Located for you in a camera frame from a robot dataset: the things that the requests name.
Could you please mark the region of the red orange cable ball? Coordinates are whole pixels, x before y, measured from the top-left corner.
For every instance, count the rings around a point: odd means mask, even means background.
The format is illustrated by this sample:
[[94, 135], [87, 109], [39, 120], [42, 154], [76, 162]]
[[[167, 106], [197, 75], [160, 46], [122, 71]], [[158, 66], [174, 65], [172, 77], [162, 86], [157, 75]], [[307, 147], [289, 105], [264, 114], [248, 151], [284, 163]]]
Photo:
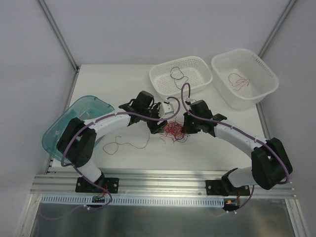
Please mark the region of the red orange cable ball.
[[182, 131], [183, 123], [177, 120], [169, 121], [163, 128], [163, 132], [159, 133], [159, 138], [165, 142], [166, 139], [170, 139], [173, 143], [184, 143], [190, 136]]

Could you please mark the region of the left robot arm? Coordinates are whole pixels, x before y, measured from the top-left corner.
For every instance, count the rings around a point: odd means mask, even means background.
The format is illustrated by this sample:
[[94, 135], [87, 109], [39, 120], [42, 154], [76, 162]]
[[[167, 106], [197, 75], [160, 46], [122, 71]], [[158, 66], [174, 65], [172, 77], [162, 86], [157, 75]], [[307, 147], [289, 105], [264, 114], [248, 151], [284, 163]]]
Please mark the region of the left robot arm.
[[110, 108], [98, 117], [86, 120], [73, 117], [66, 123], [56, 144], [61, 154], [60, 162], [62, 166], [72, 166], [91, 191], [99, 192], [104, 186], [104, 174], [92, 160], [96, 142], [115, 129], [140, 121], [147, 124], [152, 134], [161, 133], [173, 114], [174, 107], [168, 100], [156, 102], [152, 94], [141, 91], [118, 109]]

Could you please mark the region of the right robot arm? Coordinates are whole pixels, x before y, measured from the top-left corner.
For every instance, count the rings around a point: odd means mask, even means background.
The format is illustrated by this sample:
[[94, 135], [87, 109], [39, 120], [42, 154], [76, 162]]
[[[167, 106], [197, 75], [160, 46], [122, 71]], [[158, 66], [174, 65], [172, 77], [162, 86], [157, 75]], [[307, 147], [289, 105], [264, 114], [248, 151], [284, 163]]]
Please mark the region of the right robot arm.
[[289, 181], [293, 167], [283, 143], [277, 139], [257, 138], [233, 125], [222, 114], [213, 115], [203, 100], [186, 98], [183, 101], [186, 112], [182, 132], [196, 134], [200, 131], [222, 139], [244, 152], [251, 159], [251, 166], [234, 168], [221, 179], [208, 184], [209, 192], [230, 196], [242, 187], [259, 185], [270, 190], [277, 184]]

